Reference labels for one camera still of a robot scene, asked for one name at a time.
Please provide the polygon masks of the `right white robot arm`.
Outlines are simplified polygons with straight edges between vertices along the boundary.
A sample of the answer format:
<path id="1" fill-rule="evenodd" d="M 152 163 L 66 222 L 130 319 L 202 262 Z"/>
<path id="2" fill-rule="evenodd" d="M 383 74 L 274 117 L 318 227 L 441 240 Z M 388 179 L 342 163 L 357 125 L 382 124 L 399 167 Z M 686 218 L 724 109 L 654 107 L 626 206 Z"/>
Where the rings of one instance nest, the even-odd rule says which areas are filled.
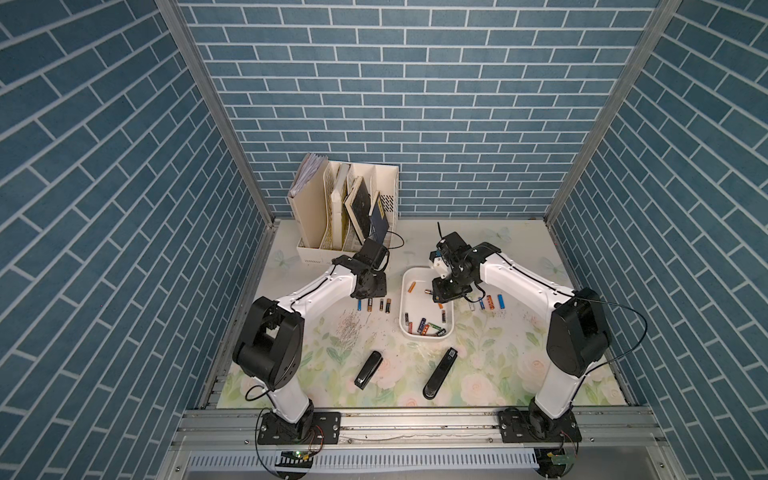
<path id="1" fill-rule="evenodd" d="M 553 422 L 569 413 L 579 387 L 611 343 L 600 296 L 589 288 L 568 290 L 523 267 L 499 247 L 488 242 L 472 246 L 456 232 L 441 236 L 429 259 L 436 271 L 434 302 L 468 300 L 490 286 L 542 321 L 549 366 L 533 397 L 531 417 Z"/>

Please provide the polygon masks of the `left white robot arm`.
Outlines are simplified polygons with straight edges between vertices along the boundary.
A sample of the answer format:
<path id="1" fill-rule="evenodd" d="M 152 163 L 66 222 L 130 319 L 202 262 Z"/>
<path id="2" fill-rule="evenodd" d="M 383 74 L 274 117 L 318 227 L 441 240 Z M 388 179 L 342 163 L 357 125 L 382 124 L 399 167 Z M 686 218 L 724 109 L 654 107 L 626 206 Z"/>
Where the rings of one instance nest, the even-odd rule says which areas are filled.
<path id="1" fill-rule="evenodd" d="M 303 427 L 313 417 L 314 405 L 296 378 L 306 323 L 342 299 L 385 297 L 389 257 L 387 247 L 367 239 L 360 251 L 333 259 L 306 286 L 278 299 L 261 296 L 251 304 L 232 361 L 257 381 L 273 406 L 272 413 L 287 426 Z"/>

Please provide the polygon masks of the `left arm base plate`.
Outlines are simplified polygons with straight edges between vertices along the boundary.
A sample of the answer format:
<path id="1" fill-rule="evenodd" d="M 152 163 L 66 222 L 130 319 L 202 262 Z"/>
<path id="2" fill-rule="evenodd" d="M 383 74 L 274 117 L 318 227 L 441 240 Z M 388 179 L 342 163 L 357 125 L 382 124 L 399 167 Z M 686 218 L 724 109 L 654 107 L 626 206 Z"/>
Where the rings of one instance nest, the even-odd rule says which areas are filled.
<path id="1" fill-rule="evenodd" d="M 255 440 L 259 445 L 336 445 L 342 415 L 338 411 L 307 411 L 297 423 L 289 423 L 276 413 L 261 416 Z"/>

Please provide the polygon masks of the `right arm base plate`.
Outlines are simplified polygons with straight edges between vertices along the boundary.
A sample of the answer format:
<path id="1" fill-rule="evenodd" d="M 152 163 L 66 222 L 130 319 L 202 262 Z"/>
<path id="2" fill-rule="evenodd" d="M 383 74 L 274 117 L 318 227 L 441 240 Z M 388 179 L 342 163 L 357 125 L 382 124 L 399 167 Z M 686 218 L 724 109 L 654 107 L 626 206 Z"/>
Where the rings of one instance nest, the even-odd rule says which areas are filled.
<path id="1" fill-rule="evenodd" d="M 558 419 L 551 419 L 533 409 L 507 407 L 497 414 L 504 443 L 580 443 L 582 435 L 572 409 Z"/>

